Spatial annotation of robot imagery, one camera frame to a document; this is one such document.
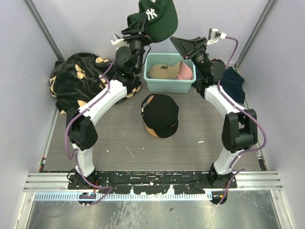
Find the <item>teal plastic bin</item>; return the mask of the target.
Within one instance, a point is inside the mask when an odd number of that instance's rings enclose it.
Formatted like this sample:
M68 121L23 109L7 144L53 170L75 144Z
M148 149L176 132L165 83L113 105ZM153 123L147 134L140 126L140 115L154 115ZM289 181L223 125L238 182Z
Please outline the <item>teal plastic bin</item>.
M192 80L162 80L149 78L148 71L154 65L167 64L173 66L179 61L184 62L191 68L193 72ZM196 80L195 65L191 60L185 60L177 53L150 53L148 54L144 65L143 79L146 81L150 92L187 93Z

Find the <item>black baseball cap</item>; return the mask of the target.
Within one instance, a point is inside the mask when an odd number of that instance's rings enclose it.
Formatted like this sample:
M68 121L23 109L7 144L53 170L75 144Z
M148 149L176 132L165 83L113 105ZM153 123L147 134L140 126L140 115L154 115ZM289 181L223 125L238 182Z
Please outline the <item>black baseball cap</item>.
M178 129L179 106L168 95L149 94L141 103L145 126L153 129L159 138L169 138Z

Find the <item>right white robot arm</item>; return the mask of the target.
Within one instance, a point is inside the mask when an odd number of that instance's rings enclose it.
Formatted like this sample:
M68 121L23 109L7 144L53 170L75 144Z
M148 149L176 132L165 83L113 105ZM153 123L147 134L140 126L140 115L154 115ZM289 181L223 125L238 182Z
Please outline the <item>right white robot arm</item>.
M223 149L211 164L207 181L215 188L221 187L233 176L233 168L241 155L257 143L257 115L253 109L245 109L235 102L220 85L226 69L222 60L209 59L209 44L205 37L195 39L170 38L178 53L191 60L201 78L196 91L210 102L224 118L222 130Z

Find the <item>wooden hat stand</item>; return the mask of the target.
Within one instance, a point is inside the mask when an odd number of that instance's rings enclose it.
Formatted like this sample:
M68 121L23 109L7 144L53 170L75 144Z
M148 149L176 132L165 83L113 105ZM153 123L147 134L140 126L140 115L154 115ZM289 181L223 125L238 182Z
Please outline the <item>wooden hat stand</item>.
M150 135L152 135L152 136L154 136L154 137L159 137L153 129L149 128L148 126L145 126L145 127L146 127L147 132L148 132Z

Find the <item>green baseball cap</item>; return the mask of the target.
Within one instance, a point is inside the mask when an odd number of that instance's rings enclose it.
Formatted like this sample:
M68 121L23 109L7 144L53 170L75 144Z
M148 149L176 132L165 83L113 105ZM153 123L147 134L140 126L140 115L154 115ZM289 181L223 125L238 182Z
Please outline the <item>green baseball cap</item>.
M147 35L153 43L170 38L178 27L178 16L172 0L140 0L139 11L127 17L130 26L143 14L147 16Z

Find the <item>black floral fleece blanket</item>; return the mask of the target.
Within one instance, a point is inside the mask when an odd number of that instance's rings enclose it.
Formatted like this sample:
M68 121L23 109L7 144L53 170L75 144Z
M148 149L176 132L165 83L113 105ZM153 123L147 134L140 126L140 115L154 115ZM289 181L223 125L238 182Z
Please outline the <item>black floral fleece blanket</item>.
M81 52L71 55L65 61L57 61L51 73L49 87L51 96L56 99L60 114L70 108L78 109L87 104L108 86L115 75L115 66L107 72L112 61L93 53Z

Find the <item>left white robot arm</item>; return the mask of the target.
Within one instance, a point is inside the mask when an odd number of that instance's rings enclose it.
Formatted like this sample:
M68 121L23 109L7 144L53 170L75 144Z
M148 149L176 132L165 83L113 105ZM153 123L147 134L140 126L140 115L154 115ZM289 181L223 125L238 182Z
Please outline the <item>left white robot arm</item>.
M93 146L98 140L95 126L99 119L117 102L131 95L140 85L139 73L142 71L145 47L152 43L147 32L148 17L142 14L121 33L123 38L116 41L117 51L110 68L115 74L108 80L106 73L100 76L106 87L78 109L67 112L65 143L71 142L73 153L69 159L76 160L75 175L84 189L95 185L95 171L92 155Z

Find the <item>navy blue sweater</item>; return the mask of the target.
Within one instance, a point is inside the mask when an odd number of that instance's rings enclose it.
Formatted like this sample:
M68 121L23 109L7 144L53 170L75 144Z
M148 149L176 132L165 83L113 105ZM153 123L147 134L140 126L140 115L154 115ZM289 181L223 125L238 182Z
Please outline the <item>navy blue sweater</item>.
M192 87L198 88L198 81L203 78L201 72L195 65L196 81L192 84ZM223 74L223 79L220 81L220 85L223 90L236 102L243 104L245 101L245 92L243 90L244 78L238 74L233 67L229 67Z

